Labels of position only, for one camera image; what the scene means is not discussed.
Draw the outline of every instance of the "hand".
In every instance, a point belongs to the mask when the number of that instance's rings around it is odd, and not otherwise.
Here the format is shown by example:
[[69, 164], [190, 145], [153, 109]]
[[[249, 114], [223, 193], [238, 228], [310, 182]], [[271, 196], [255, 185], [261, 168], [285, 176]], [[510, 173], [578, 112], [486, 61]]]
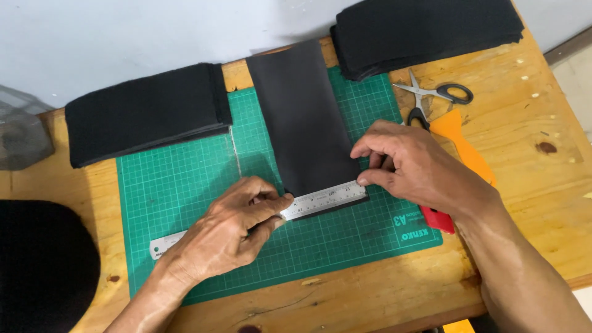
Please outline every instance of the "hand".
[[271, 233], [285, 223], [277, 214], [293, 201], [292, 194], [280, 197], [259, 177], [241, 178], [210, 204], [157, 265], [165, 265], [190, 289], [206, 278], [250, 264]]
[[369, 169], [358, 176], [360, 185], [380, 185], [394, 197], [455, 219], [473, 218], [491, 205], [503, 207], [495, 188], [450, 156], [424, 129], [377, 120], [350, 155], [370, 156]]

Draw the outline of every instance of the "gray container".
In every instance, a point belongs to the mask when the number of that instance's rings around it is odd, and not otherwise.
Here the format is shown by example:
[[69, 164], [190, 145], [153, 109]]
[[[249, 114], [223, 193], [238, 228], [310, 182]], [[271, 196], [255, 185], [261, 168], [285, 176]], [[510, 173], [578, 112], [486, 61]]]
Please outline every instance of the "gray container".
[[39, 118], [0, 101], [0, 170], [22, 170], [53, 152]]

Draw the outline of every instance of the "scissors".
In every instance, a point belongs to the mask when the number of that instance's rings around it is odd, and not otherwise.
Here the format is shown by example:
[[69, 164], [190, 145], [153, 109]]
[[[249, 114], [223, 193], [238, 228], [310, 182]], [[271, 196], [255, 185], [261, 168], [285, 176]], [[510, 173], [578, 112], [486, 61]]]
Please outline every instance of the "scissors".
[[[422, 127], [426, 129], [428, 132], [430, 131], [430, 123], [427, 121], [426, 113], [423, 111], [422, 107], [422, 97], [424, 97], [425, 95], [434, 95], [436, 97], [444, 98], [446, 100], [451, 101], [453, 104], [469, 104], [473, 100], [473, 92], [463, 85], [444, 84], [437, 87], [435, 90], [425, 90], [419, 87], [419, 84], [417, 84], [417, 80], [415, 79], [415, 76], [413, 75], [411, 69], [409, 69], [409, 76], [411, 77], [411, 84], [413, 84], [412, 87], [403, 84], [392, 84], [395, 87], [411, 91], [415, 94], [415, 107], [411, 110], [409, 116], [407, 117], [407, 125], [411, 125], [411, 121], [413, 119], [418, 119], [421, 122]], [[448, 92], [448, 90], [451, 88], [458, 88], [464, 91], [466, 97], [460, 98], [452, 95]]]

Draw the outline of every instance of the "fingernail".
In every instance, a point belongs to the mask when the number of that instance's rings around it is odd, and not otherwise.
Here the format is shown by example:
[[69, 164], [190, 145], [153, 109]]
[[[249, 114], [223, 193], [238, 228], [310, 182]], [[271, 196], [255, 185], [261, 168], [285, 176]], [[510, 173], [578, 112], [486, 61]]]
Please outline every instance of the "fingernail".
[[287, 222], [286, 219], [279, 219], [279, 220], [275, 221], [274, 228], [278, 229], [282, 225], [286, 224], [286, 222]]

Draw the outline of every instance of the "black scissor handle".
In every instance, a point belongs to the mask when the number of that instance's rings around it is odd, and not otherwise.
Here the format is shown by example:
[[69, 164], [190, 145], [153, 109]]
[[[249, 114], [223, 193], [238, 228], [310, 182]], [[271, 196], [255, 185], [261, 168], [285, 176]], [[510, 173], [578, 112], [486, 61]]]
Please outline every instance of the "black scissor handle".
[[[465, 92], [466, 97], [465, 98], [460, 98], [457, 96], [452, 95], [450, 92], [448, 92], [448, 89], [450, 88], [458, 88], [462, 91]], [[450, 98], [452, 100], [453, 104], [469, 104], [470, 102], [472, 102], [473, 100], [473, 92], [469, 90], [469, 88], [460, 85], [460, 84], [444, 84], [439, 86], [436, 89], [436, 92], [446, 98]]]
[[408, 126], [411, 126], [411, 121], [413, 119], [418, 119], [422, 124], [422, 127], [428, 132], [430, 131], [430, 123], [427, 122], [427, 119], [423, 116], [423, 112], [420, 108], [415, 107], [413, 110], [411, 110], [411, 112], [409, 112], [409, 116], [407, 117]]

